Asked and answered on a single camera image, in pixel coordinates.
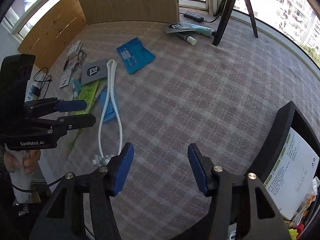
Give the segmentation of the person's left hand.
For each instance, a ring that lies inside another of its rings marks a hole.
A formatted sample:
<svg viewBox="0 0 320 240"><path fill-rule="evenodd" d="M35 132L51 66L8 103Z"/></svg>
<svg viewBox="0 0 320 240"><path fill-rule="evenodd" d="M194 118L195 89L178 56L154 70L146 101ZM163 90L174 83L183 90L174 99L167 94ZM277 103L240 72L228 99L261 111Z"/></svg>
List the person's left hand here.
<svg viewBox="0 0 320 240"><path fill-rule="evenodd" d="M37 163L40 160L41 151L29 151L27 158L22 158L21 161L17 160L9 152L4 152L4 165L8 172L14 173L17 169L24 168L25 174L33 174L37 169Z"/></svg>

